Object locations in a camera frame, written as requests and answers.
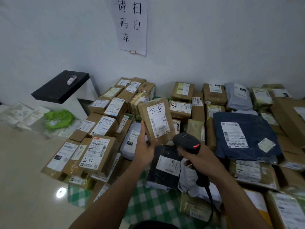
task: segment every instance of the person's left hand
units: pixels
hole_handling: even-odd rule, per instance
[[[141,122],[141,132],[138,137],[137,146],[135,148],[135,158],[134,161],[145,168],[151,163],[154,157],[155,147],[159,145],[158,139],[152,141],[151,145],[148,146],[145,142],[145,123]]]

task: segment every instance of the person's left arm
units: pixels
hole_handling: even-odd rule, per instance
[[[130,166],[102,196],[72,223],[69,229],[119,228],[139,177],[154,157],[157,143],[154,141],[151,146],[147,146],[145,127],[142,121],[135,158]]]

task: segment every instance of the dark blue package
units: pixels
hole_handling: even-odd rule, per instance
[[[217,112],[213,117],[218,157],[277,163],[281,148],[265,119],[231,112]]]
[[[146,186],[165,190],[178,189],[180,162],[182,157],[178,155],[175,147],[159,145],[155,148],[154,158],[148,171]]]

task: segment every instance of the pile of packages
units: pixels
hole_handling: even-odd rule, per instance
[[[146,188],[181,191],[180,212],[203,221],[211,213],[196,172],[184,165],[186,159],[172,142],[187,132],[215,153],[270,225],[305,228],[305,100],[293,99],[283,85],[204,84],[200,92],[194,84],[176,82],[167,99],[155,97],[155,84],[145,79],[121,78],[88,108],[88,118],[42,169],[59,181],[92,190],[86,207],[130,165],[143,119],[147,142],[158,139],[161,144]],[[213,183],[210,190],[212,223],[230,228]]]

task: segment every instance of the green plastic bag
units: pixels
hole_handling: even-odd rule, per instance
[[[58,112],[49,111],[44,115],[48,117],[48,123],[46,123],[45,126],[49,130],[66,128],[71,125],[73,120],[72,113],[65,109]]]

